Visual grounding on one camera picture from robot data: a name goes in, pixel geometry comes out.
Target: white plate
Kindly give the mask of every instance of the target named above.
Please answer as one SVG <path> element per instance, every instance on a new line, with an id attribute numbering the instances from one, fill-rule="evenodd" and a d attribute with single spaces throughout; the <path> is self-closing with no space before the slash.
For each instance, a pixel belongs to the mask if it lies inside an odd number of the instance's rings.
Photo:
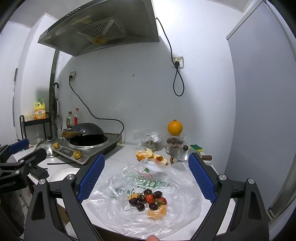
<path id="1" fill-rule="evenodd" d="M 59 170 L 51 176 L 49 181 L 50 182 L 61 181 L 69 174 L 76 174 L 79 170 L 80 168 L 76 168 L 76 167 L 70 167 L 70 168 L 65 168 L 63 170 Z"/>

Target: lid knob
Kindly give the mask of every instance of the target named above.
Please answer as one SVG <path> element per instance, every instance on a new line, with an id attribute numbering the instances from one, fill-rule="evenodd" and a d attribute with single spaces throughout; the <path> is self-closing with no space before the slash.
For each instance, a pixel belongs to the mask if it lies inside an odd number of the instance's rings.
<path id="1" fill-rule="evenodd" d="M 183 150 L 184 150 L 184 151 L 187 151 L 187 150 L 188 150 L 188 146 L 187 146 L 187 145 L 184 145 L 184 146 L 183 146 Z"/>

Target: red bottle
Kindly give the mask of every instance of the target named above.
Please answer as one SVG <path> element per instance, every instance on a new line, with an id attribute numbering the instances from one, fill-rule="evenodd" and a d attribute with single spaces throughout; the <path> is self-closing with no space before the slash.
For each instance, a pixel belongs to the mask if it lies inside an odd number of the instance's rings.
<path id="1" fill-rule="evenodd" d="M 80 112 L 79 112 L 79 108 L 76 108 L 75 109 L 75 113 L 74 113 L 74 125 L 77 125 L 81 122 L 81 119 L 80 119 Z"/>

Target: dish soap bottle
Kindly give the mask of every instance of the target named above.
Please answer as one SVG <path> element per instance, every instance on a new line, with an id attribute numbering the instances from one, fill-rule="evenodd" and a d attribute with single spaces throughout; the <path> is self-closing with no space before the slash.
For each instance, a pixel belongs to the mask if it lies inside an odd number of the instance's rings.
<path id="1" fill-rule="evenodd" d="M 66 119 L 66 125 L 67 125 L 67 129 L 71 129 L 74 126 L 72 111 L 69 111 L 69 115 L 67 116 L 67 119 Z"/>
<path id="2" fill-rule="evenodd" d="M 34 115 L 35 120 L 46 119 L 45 113 L 45 103 L 44 99 L 42 100 L 43 104 L 40 103 L 40 99 L 34 104 Z"/>
<path id="3" fill-rule="evenodd" d="M 80 116 L 79 108 L 76 108 L 74 113 L 74 125 L 77 125 L 80 123 L 81 123 L 81 116 Z"/>

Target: wooden handle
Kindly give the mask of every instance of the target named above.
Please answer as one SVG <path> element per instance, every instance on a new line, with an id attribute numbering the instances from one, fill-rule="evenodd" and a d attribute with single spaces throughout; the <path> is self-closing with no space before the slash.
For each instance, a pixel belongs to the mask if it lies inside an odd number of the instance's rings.
<path id="1" fill-rule="evenodd" d="M 81 135 L 79 132 L 74 132 L 74 131 L 63 131 L 62 132 L 62 137 L 64 138 L 71 138 L 75 136 Z"/>
<path id="2" fill-rule="evenodd" d="M 211 155 L 201 155 L 200 157 L 203 161 L 210 161 L 213 158 Z"/>

